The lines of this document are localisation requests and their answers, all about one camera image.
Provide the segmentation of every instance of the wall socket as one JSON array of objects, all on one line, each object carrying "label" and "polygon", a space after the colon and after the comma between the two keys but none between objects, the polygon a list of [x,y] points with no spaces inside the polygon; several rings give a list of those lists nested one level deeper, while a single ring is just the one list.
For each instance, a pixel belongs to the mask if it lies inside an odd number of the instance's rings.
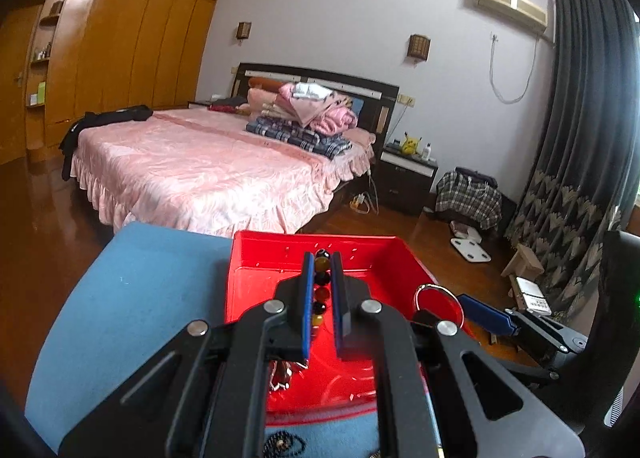
[{"label": "wall socket", "polygon": [[409,95],[402,95],[402,93],[398,94],[398,102],[400,104],[404,104],[405,106],[409,106],[413,108],[415,106],[415,99],[410,97]]}]

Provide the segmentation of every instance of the curtain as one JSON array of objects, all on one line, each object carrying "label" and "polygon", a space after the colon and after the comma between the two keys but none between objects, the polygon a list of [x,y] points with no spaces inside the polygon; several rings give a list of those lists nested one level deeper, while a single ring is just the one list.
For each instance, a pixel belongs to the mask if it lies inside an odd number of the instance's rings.
[{"label": "curtain", "polygon": [[556,318],[597,288],[602,238],[626,226],[640,180],[639,39],[627,0],[556,0],[555,86],[505,236],[532,248]]}]

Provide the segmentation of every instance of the air conditioner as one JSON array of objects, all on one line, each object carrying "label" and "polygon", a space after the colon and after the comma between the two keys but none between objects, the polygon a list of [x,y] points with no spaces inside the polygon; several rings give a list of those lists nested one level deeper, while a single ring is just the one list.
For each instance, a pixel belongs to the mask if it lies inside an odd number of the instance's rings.
[{"label": "air conditioner", "polygon": [[536,34],[547,26],[546,10],[527,0],[476,0],[476,5],[490,8],[523,24]]}]

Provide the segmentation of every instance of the plaid cloth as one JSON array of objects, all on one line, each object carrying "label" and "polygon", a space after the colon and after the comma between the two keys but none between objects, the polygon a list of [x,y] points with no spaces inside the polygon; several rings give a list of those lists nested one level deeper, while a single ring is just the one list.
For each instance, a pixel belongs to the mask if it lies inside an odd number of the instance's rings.
[{"label": "plaid cloth", "polygon": [[468,176],[449,171],[436,186],[436,211],[452,209],[480,224],[484,231],[494,227],[502,216],[502,195],[487,183],[475,183]]},{"label": "plaid cloth", "polygon": [[249,133],[261,134],[286,144],[298,146],[305,151],[321,154],[329,160],[333,160],[341,152],[351,147],[351,142],[341,134],[324,136],[308,128],[303,128],[291,120],[257,117],[249,122],[245,129]]}]

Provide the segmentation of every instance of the wall sconce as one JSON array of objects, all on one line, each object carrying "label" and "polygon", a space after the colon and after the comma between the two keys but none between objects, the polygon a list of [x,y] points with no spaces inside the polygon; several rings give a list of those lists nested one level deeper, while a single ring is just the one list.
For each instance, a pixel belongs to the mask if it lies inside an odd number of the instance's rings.
[{"label": "wall sconce", "polygon": [[250,22],[240,22],[238,23],[238,30],[236,31],[236,39],[242,41],[245,39],[249,39],[249,34],[251,33],[251,23]]},{"label": "wall sconce", "polygon": [[406,56],[412,57],[415,64],[418,64],[420,61],[426,61],[429,57],[430,46],[431,39],[425,35],[414,34],[409,38],[409,50]]}]

